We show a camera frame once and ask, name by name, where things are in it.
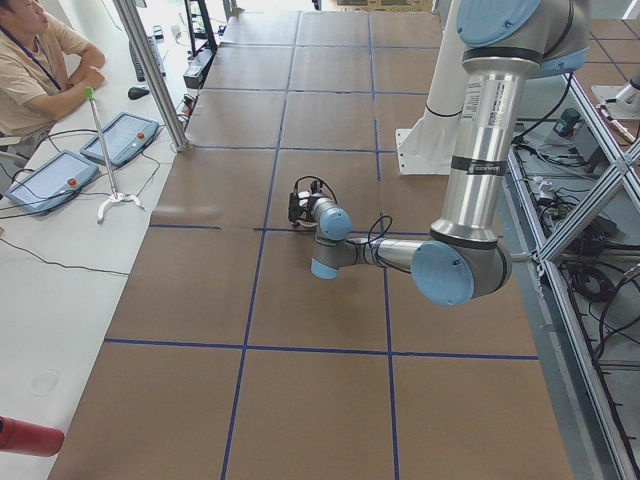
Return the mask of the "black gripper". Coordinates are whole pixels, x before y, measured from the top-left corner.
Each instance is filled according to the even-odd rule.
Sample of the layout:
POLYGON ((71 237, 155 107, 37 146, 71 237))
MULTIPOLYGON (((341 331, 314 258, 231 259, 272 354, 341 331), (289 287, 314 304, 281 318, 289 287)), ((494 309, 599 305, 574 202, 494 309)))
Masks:
POLYGON ((324 185, 322 179, 310 175, 300 177, 295 181, 288 201, 288 221, 293 227, 313 228, 317 225, 313 209, 315 203, 325 197, 324 185), (299 188, 302 180, 310 180, 308 190, 299 188))

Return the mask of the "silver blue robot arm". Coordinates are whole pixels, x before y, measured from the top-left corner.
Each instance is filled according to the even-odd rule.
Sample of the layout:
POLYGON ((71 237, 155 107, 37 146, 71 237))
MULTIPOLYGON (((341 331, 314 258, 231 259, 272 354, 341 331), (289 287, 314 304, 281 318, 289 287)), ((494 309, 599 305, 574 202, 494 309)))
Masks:
POLYGON ((289 199, 290 221, 315 230, 312 273, 334 279, 351 265, 395 268, 444 306, 499 290, 511 257, 492 224, 525 84, 579 69, 590 23, 587 1, 453 2, 424 115, 396 141, 404 173, 449 164, 429 239, 355 238, 347 212, 315 182, 289 199))

